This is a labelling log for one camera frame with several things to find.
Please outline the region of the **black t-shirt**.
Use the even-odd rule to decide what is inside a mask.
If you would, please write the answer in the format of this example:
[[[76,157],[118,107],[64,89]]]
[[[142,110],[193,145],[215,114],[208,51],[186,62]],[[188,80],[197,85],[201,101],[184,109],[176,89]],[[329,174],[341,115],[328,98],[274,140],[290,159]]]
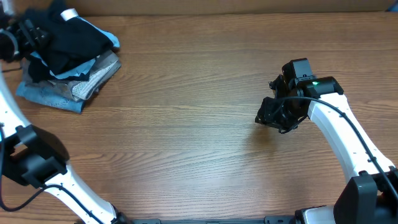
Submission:
[[[79,16],[63,18],[62,13],[68,9],[65,1],[53,1],[47,9],[28,8],[21,15],[50,33],[49,44],[37,53],[56,75],[118,47],[114,36]]]

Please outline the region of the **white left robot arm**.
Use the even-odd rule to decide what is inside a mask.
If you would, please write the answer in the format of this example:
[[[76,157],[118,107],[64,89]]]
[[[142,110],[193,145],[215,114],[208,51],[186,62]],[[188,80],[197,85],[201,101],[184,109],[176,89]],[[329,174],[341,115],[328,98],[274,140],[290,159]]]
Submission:
[[[4,79],[1,80],[1,176],[37,189],[26,207],[41,193],[57,197],[76,213],[83,223],[130,223],[123,212],[103,200],[79,177],[69,162],[69,154],[54,134],[40,129],[23,115]]]

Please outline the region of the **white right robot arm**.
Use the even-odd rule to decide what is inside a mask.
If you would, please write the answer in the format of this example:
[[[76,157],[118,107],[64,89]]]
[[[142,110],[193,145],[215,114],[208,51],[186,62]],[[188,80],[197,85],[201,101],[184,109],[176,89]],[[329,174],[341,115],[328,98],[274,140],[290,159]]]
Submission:
[[[373,144],[333,77],[278,76],[269,84],[256,122],[281,134],[309,119],[319,128],[345,175],[334,205],[297,210],[292,223],[397,223],[397,167]]]

